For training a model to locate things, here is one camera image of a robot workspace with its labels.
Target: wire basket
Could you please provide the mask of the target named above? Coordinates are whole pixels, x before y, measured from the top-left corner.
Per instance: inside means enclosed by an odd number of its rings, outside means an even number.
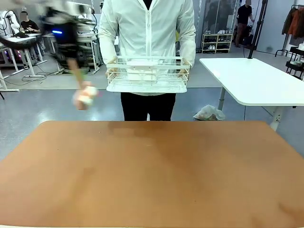
[[[182,57],[118,56],[117,63],[107,64],[107,91],[185,93],[189,69]]]

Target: brown table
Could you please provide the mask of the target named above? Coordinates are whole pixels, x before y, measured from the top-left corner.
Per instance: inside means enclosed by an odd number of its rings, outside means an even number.
[[[304,226],[304,160],[262,122],[45,122],[0,162],[0,224]]]

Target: white jacket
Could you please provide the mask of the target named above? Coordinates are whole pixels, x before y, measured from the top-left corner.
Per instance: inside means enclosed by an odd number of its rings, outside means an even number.
[[[180,56],[192,67],[196,54],[192,0],[152,0],[149,10],[143,0],[104,0],[99,25],[103,60],[107,64],[115,59],[117,34],[121,56],[174,57],[176,31]]]

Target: concrete floor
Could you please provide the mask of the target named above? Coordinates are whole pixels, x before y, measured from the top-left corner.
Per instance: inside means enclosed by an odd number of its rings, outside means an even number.
[[[245,49],[245,56],[248,57],[249,50]],[[211,75],[211,73],[203,67],[200,63],[200,58],[243,58],[244,57],[244,50],[242,48],[232,47],[230,53],[219,53],[219,54],[197,54],[196,56],[196,63],[191,70],[190,74],[190,81],[188,82],[188,88],[216,88],[220,87],[220,84],[217,82],[216,79]],[[254,52],[254,58],[257,58],[263,62],[266,62],[278,69],[286,71],[286,61],[289,60],[288,57],[278,56],[275,57],[274,55],[265,54],[261,52]],[[35,66],[34,70],[35,73],[41,72],[55,72],[57,71],[57,65],[53,59],[50,57],[48,58],[48,62],[43,63],[41,65]],[[12,71],[2,69],[2,74],[5,76]],[[99,89],[106,89],[108,82],[105,78],[106,66],[101,66],[100,70],[95,74],[92,75],[89,73],[86,76],[86,79],[91,81],[97,88]],[[9,89],[77,89],[77,82],[73,75],[56,75],[56,76],[48,76],[43,81],[36,81],[26,85],[24,82],[21,81],[24,75],[30,74],[29,70],[21,72],[17,75],[7,78],[8,82],[17,84],[12,85],[7,83],[7,87]]]
[[[9,154],[40,123],[57,121],[121,121],[123,112],[119,93],[102,91],[88,111],[77,111],[71,99],[73,90],[23,90],[4,93],[0,100],[0,160]],[[177,96],[172,120],[193,121],[193,115],[205,105],[217,106],[219,88],[192,88]],[[228,121],[243,121],[244,106],[229,94],[223,109]],[[286,108],[278,133],[304,156],[303,137],[304,107]],[[272,116],[262,107],[247,107],[246,120],[270,123]]]

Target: seated person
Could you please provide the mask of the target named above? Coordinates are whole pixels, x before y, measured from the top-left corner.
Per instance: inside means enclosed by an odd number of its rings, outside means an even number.
[[[40,29],[38,27],[38,25],[33,22],[32,20],[29,19],[29,15],[26,11],[22,11],[21,14],[26,14],[26,19],[24,21],[21,22],[21,27],[23,30],[25,30],[25,33],[27,34],[37,34],[37,33],[40,33]],[[41,52],[41,55],[44,56],[44,53],[43,53],[43,43],[39,43],[38,44],[39,48],[40,48],[40,52]],[[35,54],[36,54],[36,58],[38,58],[38,60],[40,61],[41,59],[39,59],[39,52],[38,52],[38,49],[37,49],[37,46],[34,46],[34,51],[35,51]]]

